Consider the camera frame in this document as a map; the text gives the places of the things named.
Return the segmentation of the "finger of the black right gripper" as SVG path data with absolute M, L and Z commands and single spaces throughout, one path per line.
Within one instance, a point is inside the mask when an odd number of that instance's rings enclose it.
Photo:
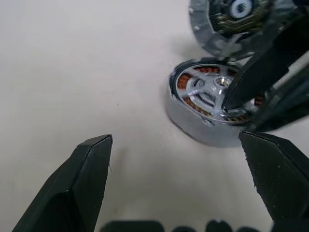
M 233 79 L 222 107 L 228 110 L 238 108 L 269 90 L 308 49 L 308 14 L 264 28 L 258 51 Z
M 284 127 L 309 114 L 309 76 L 291 77 L 270 93 L 247 128 L 251 132 L 269 132 Z

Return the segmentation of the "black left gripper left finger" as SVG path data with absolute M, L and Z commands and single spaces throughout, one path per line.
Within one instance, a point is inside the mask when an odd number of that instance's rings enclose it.
M 13 231 L 92 232 L 104 198 L 112 136 L 77 145 L 43 184 Z

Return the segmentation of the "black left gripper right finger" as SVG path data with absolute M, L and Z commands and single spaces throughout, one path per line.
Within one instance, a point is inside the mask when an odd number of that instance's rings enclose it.
M 257 193 L 273 232 L 309 230 L 309 159 L 291 141 L 265 133 L 239 134 Z

